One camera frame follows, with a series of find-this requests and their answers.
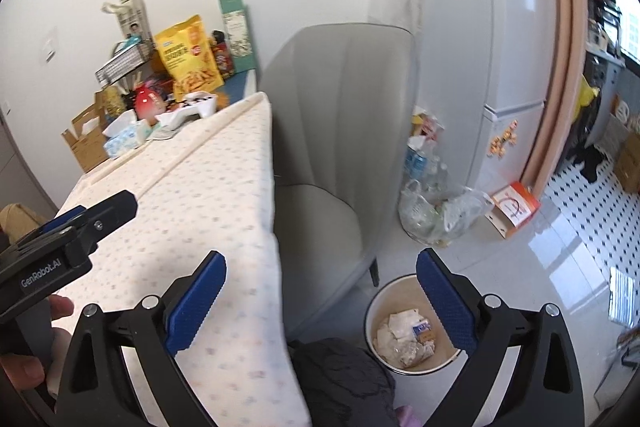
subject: white tablecloth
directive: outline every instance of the white tablecloth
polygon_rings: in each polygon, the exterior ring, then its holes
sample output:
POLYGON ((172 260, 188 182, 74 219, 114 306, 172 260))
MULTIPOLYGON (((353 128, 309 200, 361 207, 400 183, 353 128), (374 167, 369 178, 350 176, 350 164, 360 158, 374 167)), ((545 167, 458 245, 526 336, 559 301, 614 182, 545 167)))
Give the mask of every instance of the white tablecloth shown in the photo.
MULTIPOLYGON (((218 250, 226 282, 191 347, 177 354, 180 369, 221 427, 308 426, 282 330, 266 96, 104 164, 80 180, 61 212, 125 188, 138 198, 138 215, 100 242, 91 272, 60 292, 76 312, 57 325, 73 331, 88 303, 114 311, 162 295, 218 250)), ((149 421, 166 425, 133 350, 125 356, 149 421)))

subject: yellow package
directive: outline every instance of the yellow package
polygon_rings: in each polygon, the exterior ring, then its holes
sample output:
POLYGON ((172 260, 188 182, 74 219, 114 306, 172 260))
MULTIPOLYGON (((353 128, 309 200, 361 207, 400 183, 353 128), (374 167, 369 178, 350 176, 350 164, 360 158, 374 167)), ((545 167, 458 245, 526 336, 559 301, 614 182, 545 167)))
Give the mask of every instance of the yellow package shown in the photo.
POLYGON ((165 68, 175 79, 177 102, 185 93, 213 92, 224 84, 199 15, 158 33, 155 40, 165 68))

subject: silver screw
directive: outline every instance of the silver screw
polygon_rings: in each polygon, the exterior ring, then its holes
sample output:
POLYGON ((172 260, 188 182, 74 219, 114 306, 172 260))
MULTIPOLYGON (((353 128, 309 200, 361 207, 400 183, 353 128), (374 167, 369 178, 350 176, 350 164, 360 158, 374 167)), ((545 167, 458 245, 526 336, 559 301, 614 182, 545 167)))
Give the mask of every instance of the silver screw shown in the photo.
POLYGON ((547 312, 552 317, 558 317, 558 315, 560 314, 560 308, 558 308, 558 306, 556 306, 555 304, 549 303, 545 306, 545 312, 547 312))
POLYGON ((489 294, 484 298, 484 304, 496 309, 502 305, 502 300, 497 295, 489 294))
POLYGON ((82 309, 82 315, 84 315, 85 317, 93 317, 95 315, 95 312, 97 311, 98 311, 97 304, 87 304, 87 306, 85 306, 84 309, 82 309))
POLYGON ((142 307, 145 310, 151 310, 158 306, 160 303, 160 298, 157 295, 147 295, 144 299, 142 299, 142 307))

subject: chair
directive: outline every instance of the chair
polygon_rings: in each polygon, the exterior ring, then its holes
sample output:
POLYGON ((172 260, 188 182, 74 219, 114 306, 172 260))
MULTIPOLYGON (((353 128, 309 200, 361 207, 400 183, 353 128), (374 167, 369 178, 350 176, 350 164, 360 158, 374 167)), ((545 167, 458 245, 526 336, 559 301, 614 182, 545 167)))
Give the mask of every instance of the chair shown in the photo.
POLYGON ((264 72, 289 340, 367 269, 378 285, 376 256, 398 199, 415 65, 406 30, 350 23, 300 30, 264 72))

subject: trash can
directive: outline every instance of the trash can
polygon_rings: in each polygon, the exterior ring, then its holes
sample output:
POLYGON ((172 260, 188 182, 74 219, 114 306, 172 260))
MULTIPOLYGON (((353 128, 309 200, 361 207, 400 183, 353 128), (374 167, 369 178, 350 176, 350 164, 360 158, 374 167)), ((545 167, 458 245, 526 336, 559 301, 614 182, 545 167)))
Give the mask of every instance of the trash can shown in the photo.
POLYGON ((451 343, 449 335, 444 330, 436 312, 433 310, 427 295, 424 294, 415 273, 404 275, 386 284, 369 303, 369 308, 364 318, 364 333, 367 346, 373 355, 380 360, 389 370, 399 375, 420 376, 439 371, 453 362, 460 354, 451 343), (434 340, 435 349, 431 357, 423 360, 415 367, 399 369, 387 363, 377 352, 373 343, 380 324, 392 313, 417 309, 420 315, 431 323, 431 328, 436 334, 434 340))

